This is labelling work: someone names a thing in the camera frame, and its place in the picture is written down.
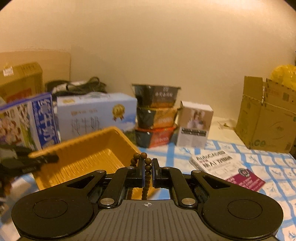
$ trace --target book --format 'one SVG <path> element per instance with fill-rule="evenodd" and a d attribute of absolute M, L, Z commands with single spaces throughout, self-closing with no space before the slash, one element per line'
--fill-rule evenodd
<path fill-rule="evenodd" d="M 0 144 L 41 150 L 57 143 L 50 93 L 0 106 Z"/>
<path fill-rule="evenodd" d="M 239 159 L 224 150 L 192 156 L 189 162 L 198 170 L 253 191 L 258 191 L 265 184 Z"/>

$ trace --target tablecloth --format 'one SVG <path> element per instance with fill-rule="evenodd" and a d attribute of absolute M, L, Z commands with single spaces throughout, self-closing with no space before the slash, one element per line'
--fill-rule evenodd
<path fill-rule="evenodd" d="M 189 174 L 194 167 L 188 162 L 192 154 L 205 154 L 212 150 L 226 150 L 233 153 L 258 177 L 266 181 L 260 193 L 275 199 L 284 211 L 284 221 L 277 233 L 281 241 L 296 241 L 296 160 L 290 154 L 278 154 L 249 150 L 243 145 L 208 140 L 204 150 L 198 148 L 176 147 L 173 143 L 151 149 L 140 148 L 150 158 L 158 158 L 160 166 L 171 166 Z M 1 217 L 0 241 L 15 241 L 19 235 L 11 221 L 11 209 L 21 197 L 37 191 L 32 175 L 24 175 L 12 184 L 7 197 L 9 210 Z M 167 199 L 168 192 L 161 190 L 153 199 Z"/>

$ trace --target yellow plastic tray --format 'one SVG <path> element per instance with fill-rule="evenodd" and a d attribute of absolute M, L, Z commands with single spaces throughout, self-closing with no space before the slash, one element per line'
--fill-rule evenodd
<path fill-rule="evenodd" d="M 44 150 L 32 152 L 35 158 L 46 154 L 57 154 L 59 161 L 43 165 L 33 173 L 40 190 L 103 169 L 115 173 L 117 169 L 128 167 L 138 148 L 117 127 L 80 136 Z M 149 188 L 148 196 L 154 188 Z M 132 199 L 141 199 L 141 188 L 133 189 Z"/>

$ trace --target white wall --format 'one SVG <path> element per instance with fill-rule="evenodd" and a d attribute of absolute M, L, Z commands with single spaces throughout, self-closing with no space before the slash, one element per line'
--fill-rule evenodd
<path fill-rule="evenodd" d="M 237 118 L 244 75 L 294 62 L 296 12 L 283 0 L 12 0 L 0 52 L 71 51 L 71 78 L 180 85 L 179 99 Z"/>

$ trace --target yellow plastic bag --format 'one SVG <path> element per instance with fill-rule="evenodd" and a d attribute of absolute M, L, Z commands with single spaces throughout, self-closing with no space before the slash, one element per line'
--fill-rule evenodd
<path fill-rule="evenodd" d="M 296 91 L 296 66 L 287 64 L 277 66 L 270 79 Z"/>

